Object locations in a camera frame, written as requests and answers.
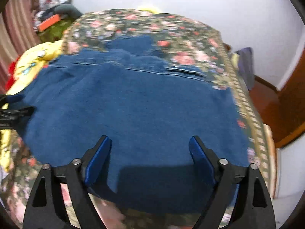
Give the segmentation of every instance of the orange object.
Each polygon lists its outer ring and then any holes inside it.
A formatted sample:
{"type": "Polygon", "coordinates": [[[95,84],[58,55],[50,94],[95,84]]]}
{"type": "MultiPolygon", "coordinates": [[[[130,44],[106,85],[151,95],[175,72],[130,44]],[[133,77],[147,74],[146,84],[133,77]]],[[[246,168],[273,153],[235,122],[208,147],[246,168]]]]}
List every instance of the orange object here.
{"type": "Polygon", "coordinates": [[[43,21],[42,23],[40,23],[38,25],[38,31],[41,32],[45,29],[47,29],[48,27],[54,25],[56,22],[60,21],[60,16],[59,15],[53,15],[50,18],[46,19],[45,21],[43,21]]]}

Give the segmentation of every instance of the red cloth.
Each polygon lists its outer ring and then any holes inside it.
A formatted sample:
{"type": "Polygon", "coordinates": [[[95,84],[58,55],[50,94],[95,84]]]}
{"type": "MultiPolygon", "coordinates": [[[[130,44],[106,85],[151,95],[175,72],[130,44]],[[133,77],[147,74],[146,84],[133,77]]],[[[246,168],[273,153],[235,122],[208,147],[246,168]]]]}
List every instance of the red cloth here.
{"type": "Polygon", "coordinates": [[[16,80],[14,79],[14,71],[15,71],[16,64],[17,64],[19,58],[20,58],[20,56],[14,62],[12,62],[9,66],[10,78],[8,79],[8,81],[5,84],[6,91],[8,91],[12,87],[12,85],[16,82],[16,80]]]}

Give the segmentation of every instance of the green cloth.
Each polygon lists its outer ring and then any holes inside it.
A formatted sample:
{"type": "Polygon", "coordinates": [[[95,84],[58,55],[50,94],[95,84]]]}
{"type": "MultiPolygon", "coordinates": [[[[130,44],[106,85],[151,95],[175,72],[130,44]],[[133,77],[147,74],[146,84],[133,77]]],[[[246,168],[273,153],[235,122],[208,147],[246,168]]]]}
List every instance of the green cloth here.
{"type": "Polygon", "coordinates": [[[62,19],[56,22],[54,25],[48,27],[42,32],[38,32],[38,36],[42,43],[55,42],[60,40],[63,36],[63,32],[74,22],[73,18],[62,19]]]}

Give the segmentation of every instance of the yellow blanket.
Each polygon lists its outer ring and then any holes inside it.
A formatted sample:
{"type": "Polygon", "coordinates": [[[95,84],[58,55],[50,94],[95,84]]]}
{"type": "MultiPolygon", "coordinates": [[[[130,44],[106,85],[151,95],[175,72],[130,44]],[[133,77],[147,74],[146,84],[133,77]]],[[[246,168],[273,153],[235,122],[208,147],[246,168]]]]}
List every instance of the yellow blanket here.
{"type": "MultiPolygon", "coordinates": [[[[62,40],[54,43],[43,43],[28,49],[19,59],[14,71],[16,82],[6,93],[14,95],[27,87],[34,80],[39,71],[49,63],[50,60],[62,54],[62,40]]],[[[11,130],[1,130],[0,141],[0,165],[8,171],[10,164],[10,135],[11,130]]]]}

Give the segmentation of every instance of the wooden floor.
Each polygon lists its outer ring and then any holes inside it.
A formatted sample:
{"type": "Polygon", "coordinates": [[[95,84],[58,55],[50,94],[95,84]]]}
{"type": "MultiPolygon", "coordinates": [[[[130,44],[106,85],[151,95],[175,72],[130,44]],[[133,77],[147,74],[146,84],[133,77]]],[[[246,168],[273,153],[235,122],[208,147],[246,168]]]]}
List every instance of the wooden floor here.
{"type": "Polygon", "coordinates": [[[287,128],[285,119],[280,113],[278,95],[274,90],[257,81],[249,93],[263,123],[270,126],[274,142],[279,142],[287,135],[287,128]]]}

